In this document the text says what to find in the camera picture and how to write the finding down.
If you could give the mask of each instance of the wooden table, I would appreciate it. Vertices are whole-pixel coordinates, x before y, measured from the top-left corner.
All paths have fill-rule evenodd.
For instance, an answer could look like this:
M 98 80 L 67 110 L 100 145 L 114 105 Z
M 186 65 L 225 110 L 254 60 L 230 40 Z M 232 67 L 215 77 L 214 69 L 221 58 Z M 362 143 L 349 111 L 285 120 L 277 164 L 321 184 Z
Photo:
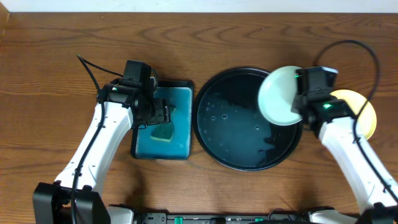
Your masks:
M 370 142 L 398 178 L 398 15 L 15 13 L 0 46 L 0 222 L 33 223 L 32 193 L 52 183 L 91 121 L 95 87 L 76 54 L 123 72 L 127 59 L 158 69 L 160 79 L 192 80 L 195 93 L 237 66 L 274 70 L 311 66 L 326 44 L 358 39 L 374 47 L 383 78 L 373 101 Z M 331 50 L 322 64 L 340 71 L 337 88 L 367 95 L 371 59 L 355 46 Z M 95 70 L 100 86 L 114 77 Z M 132 133 L 111 164 L 105 204 L 172 213 L 268 213 L 331 205 L 358 206 L 331 154 L 305 133 L 295 152 L 261 172 L 229 169 L 192 139 L 187 161 L 135 160 Z

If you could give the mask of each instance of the green connector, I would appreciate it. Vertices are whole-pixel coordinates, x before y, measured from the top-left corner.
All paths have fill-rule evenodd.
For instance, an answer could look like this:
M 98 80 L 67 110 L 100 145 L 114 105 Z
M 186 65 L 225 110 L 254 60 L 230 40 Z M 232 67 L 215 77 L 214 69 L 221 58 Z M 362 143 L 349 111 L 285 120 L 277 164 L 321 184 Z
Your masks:
M 182 224 L 182 217 L 175 217 L 174 218 L 174 224 Z

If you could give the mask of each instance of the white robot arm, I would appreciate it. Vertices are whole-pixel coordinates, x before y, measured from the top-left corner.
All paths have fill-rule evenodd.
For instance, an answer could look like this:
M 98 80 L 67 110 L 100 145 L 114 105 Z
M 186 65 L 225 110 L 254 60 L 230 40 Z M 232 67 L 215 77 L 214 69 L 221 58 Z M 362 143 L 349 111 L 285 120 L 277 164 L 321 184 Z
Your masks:
M 88 153 L 78 181 L 77 189 L 84 186 L 92 191 L 102 194 L 104 180 L 112 162 L 116 149 L 124 135 L 131 129 L 133 123 L 131 108 L 124 108 L 120 103 L 105 103 L 105 120 L 94 144 Z M 101 119 L 101 105 L 97 104 L 90 127 L 81 141 L 79 148 L 64 170 L 55 179 L 62 187 L 72 188 L 75 169 L 83 155 L 88 143 L 93 137 Z
M 340 169 L 343 171 L 350 187 L 352 188 L 358 203 L 360 214 L 365 210 L 374 208 L 376 203 L 382 203 L 385 207 L 397 205 L 396 201 L 380 183 L 379 178 L 373 172 L 368 162 L 360 152 L 353 137 L 353 122 L 350 117 L 336 118 L 330 123 L 323 123 L 319 134 L 319 140 L 331 152 Z M 373 148 L 357 129 L 360 144 L 367 157 L 387 181 L 391 190 L 398 195 L 398 184 L 384 167 Z M 315 223 L 343 224 L 356 223 L 357 219 L 347 217 L 334 210 L 315 212 L 310 216 Z

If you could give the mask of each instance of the white plate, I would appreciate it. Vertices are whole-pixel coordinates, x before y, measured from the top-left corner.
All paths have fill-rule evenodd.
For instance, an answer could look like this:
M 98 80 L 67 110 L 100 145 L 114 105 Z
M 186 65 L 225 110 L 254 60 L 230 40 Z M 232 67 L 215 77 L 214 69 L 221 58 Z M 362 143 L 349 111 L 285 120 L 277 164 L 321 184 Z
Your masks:
M 281 126 L 298 123 L 302 117 L 293 113 L 292 105 L 297 92 L 297 66 L 285 66 L 271 72 L 260 86 L 258 103 L 263 117 Z

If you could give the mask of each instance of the teal sponge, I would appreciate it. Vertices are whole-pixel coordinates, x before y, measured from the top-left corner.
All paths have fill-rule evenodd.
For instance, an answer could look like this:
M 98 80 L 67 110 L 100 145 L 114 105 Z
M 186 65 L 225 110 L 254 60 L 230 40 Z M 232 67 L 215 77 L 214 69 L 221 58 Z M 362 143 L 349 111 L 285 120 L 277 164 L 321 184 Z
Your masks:
M 150 138 L 156 141 L 170 142 L 174 135 L 174 126 L 172 123 L 172 116 L 175 111 L 175 107 L 170 106 L 170 122 L 167 124 L 158 124 Z

